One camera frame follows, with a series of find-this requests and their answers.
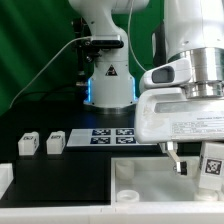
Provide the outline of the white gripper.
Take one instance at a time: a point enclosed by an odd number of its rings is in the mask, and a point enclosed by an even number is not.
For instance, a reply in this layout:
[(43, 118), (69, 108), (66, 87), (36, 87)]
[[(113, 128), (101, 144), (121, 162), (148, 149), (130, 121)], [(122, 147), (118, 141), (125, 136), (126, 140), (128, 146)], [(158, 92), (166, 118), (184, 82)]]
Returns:
[(179, 87), (147, 90), (139, 98), (134, 129), (140, 144), (167, 142), (174, 170), (186, 175), (176, 142), (224, 141), (224, 97), (187, 99)]

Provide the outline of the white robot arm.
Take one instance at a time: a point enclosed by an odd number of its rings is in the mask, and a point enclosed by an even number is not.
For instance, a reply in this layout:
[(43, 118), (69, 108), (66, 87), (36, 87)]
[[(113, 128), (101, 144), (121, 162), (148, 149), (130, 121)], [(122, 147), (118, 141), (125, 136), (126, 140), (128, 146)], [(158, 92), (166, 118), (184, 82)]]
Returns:
[[(130, 38), (112, 15), (143, 9), (150, 0), (68, 1), (87, 22), (87, 45), (98, 56), (84, 104), (103, 113), (130, 108)], [(179, 142), (224, 139), (223, 0), (165, 0), (162, 30), (156, 45), (164, 48), (165, 60), (140, 80), (135, 138), (158, 143), (185, 175), (187, 164), (176, 154)]]

